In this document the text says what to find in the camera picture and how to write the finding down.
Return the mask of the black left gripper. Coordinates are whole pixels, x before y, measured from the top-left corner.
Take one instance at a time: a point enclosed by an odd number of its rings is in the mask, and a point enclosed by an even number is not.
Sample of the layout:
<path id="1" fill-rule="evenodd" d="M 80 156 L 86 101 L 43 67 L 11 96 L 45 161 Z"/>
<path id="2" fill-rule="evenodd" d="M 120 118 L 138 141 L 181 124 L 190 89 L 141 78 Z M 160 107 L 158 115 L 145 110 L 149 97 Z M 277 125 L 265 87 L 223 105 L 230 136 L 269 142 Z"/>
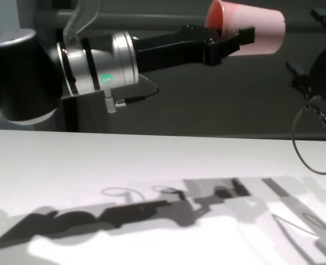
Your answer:
<path id="1" fill-rule="evenodd" d="M 241 28 L 226 36 L 222 29 L 197 25 L 183 26 L 179 31 L 133 41 L 139 73 L 161 70 L 189 63 L 217 66 L 222 59 L 255 42 L 255 28 Z"/>

